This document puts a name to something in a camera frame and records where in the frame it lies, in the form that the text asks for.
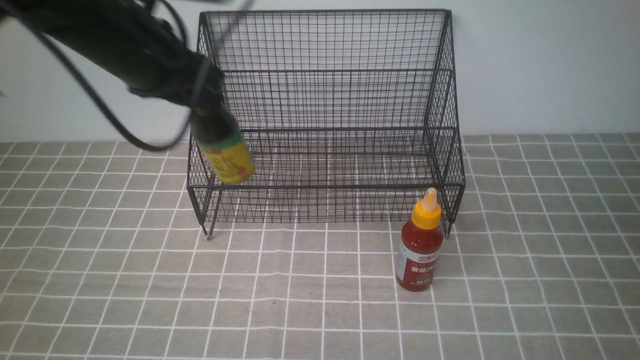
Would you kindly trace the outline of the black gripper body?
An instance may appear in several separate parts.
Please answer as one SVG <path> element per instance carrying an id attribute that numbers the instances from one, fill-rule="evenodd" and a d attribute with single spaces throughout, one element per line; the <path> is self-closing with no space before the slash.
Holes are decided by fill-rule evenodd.
<path id="1" fill-rule="evenodd" d="M 185 62 L 177 69 L 169 70 L 160 85 L 152 89 L 129 87 L 129 91 L 140 98 L 154 98 L 188 107 L 201 116 L 214 116 L 224 112 L 223 82 L 224 73 L 210 58 L 188 52 Z"/>

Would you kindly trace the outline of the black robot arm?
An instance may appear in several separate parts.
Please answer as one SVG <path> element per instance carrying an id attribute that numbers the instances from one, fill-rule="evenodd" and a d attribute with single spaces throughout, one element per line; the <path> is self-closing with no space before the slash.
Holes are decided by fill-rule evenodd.
<path id="1" fill-rule="evenodd" d="M 212 113 L 224 98 L 222 71 L 190 50 L 185 23 L 174 7 L 174 25 L 153 15 L 154 0 L 9 0 L 32 27 L 64 44 L 110 75 L 131 94 Z"/>

